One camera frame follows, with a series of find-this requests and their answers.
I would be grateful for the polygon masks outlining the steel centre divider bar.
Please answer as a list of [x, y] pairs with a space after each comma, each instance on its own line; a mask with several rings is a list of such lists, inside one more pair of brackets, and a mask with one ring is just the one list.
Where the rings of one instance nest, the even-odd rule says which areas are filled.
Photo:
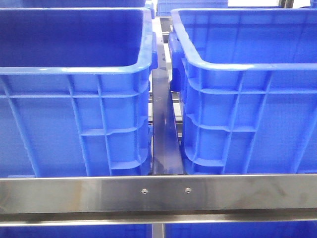
[[153, 174], [182, 175], [183, 164], [162, 40], [157, 42], [157, 51], [158, 67], [152, 73]]

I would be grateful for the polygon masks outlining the large blue crate left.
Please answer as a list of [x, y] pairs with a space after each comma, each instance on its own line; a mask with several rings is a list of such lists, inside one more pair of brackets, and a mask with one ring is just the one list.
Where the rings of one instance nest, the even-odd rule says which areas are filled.
[[0, 175], [151, 171], [146, 8], [2, 8]]

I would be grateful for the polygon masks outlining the large blue crate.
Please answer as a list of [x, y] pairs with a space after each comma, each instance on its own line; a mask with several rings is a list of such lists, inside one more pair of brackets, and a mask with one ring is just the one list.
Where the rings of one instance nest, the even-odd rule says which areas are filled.
[[2, 8], [0, 175], [151, 171], [146, 8]]
[[191, 175], [317, 171], [317, 12], [171, 11], [169, 50]]

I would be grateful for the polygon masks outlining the large blue crate right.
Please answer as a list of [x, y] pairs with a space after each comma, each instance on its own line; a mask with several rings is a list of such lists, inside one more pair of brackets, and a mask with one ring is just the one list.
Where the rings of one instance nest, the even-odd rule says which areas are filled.
[[317, 12], [171, 11], [169, 50], [191, 175], [317, 171]]

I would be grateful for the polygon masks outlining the blue crate rear right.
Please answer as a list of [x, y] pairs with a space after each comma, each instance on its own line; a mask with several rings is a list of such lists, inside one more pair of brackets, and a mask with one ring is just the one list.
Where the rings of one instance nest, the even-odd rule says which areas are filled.
[[158, 0], [157, 16], [171, 16], [178, 8], [227, 8], [227, 0]]

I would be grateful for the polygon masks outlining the blue crate lower left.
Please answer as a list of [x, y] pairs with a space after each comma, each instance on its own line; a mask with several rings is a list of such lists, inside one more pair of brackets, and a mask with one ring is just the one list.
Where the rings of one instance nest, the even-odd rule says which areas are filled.
[[150, 238], [150, 225], [1, 227], [2, 238]]

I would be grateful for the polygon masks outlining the blue crate rear left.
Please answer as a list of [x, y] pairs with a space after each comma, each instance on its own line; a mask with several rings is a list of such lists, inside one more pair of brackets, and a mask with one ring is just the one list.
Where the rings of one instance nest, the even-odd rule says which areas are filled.
[[57, 7], [144, 7], [155, 17], [151, 0], [17, 0], [17, 7], [57, 8]]

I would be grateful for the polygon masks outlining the blue crate lower right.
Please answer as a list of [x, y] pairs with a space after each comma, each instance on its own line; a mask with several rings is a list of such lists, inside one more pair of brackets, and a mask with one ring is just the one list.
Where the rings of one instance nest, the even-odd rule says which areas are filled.
[[165, 225], [167, 238], [315, 238], [316, 221]]

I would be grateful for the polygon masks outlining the stainless steel front rail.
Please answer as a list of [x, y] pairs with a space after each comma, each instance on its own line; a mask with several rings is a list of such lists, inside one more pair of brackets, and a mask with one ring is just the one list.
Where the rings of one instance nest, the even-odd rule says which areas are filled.
[[2, 226], [308, 221], [317, 177], [306, 175], [8, 178]]

